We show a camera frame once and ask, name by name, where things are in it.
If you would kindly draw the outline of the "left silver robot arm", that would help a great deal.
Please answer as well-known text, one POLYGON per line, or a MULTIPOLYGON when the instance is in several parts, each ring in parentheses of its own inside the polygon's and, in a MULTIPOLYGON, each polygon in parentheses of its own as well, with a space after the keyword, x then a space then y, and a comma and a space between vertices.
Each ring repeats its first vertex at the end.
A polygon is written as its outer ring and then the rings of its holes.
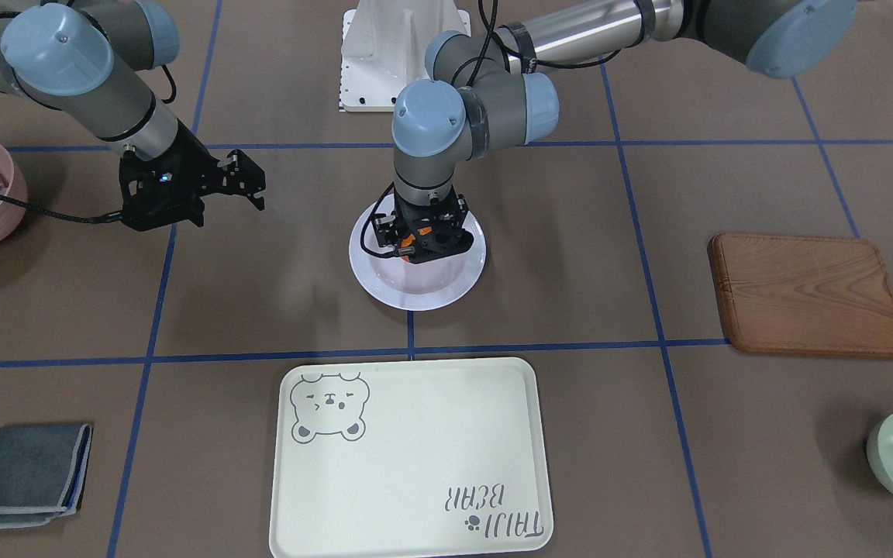
POLYGON ((389 212, 371 209, 360 241, 376 259, 426 264, 474 246, 454 187, 457 164, 555 131, 559 93, 550 74, 602 66, 643 43, 687 39, 769 78, 797 77, 825 59, 853 25, 854 1, 585 1, 485 31, 444 31, 424 53, 426 78, 394 103, 389 212))

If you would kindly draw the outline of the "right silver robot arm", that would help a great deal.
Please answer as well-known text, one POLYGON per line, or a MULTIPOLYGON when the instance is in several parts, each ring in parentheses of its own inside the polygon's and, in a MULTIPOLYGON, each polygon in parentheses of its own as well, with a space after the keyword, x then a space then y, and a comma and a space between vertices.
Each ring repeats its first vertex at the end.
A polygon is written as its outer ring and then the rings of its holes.
POLYGON ((120 155, 122 205, 96 218, 50 218, 149 232, 203 225, 206 195, 241 195, 262 211, 264 170, 241 150, 210 154, 141 71, 180 52, 171 14, 152 1, 18 1, 0 9, 0 92, 74 118, 120 155))

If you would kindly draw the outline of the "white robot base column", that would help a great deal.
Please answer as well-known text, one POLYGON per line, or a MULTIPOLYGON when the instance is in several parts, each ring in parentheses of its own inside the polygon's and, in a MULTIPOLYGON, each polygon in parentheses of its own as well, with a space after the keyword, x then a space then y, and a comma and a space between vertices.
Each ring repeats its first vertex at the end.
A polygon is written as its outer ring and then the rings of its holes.
POLYGON ((338 109, 391 111, 400 91, 426 79, 426 47, 444 31, 471 32, 453 1, 360 1, 343 14, 338 109))

